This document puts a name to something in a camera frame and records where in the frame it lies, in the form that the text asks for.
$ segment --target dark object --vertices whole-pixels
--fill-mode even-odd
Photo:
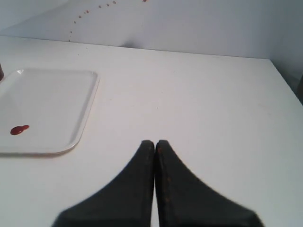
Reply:
[[[4,78],[4,73],[0,64],[0,81]]]
[[[300,100],[300,102],[303,104],[303,76],[301,77],[297,88],[297,97]]]
[[[62,212],[53,227],[149,227],[154,145],[142,141],[122,172],[102,190]]]
[[[262,227],[257,215],[221,196],[194,176],[169,143],[155,154],[160,227]]]
[[[11,129],[10,134],[13,136],[17,136],[28,128],[29,128],[29,125],[16,126],[15,128]]]

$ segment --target red stain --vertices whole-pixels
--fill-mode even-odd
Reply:
[[[15,128],[11,129],[10,134],[13,136],[17,136],[28,128],[29,128],[29,125],[17,126]]]

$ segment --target white table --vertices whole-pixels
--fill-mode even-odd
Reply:
[[[0,62],[6,74],[102,76],[74,150],[0,158],[0,226],[49,227],[111,181],[143,139],[169,140],[193,173],[266,227],[303,226],[303,107],[269,60],[0,37]]]

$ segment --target red drop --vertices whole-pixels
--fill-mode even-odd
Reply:
[[[10,134],[13,136],[17,136],[28,128],[29,128],[29,125],[16,126],[15,128],[12,128],[12,130],[10,131]]]

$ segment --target white tray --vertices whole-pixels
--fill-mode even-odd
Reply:
[[[91,71],[17,70],[0,82],[0,154],[58,154],[80,140],[100,81]],[[16,126],[29,125],[19,135]]]

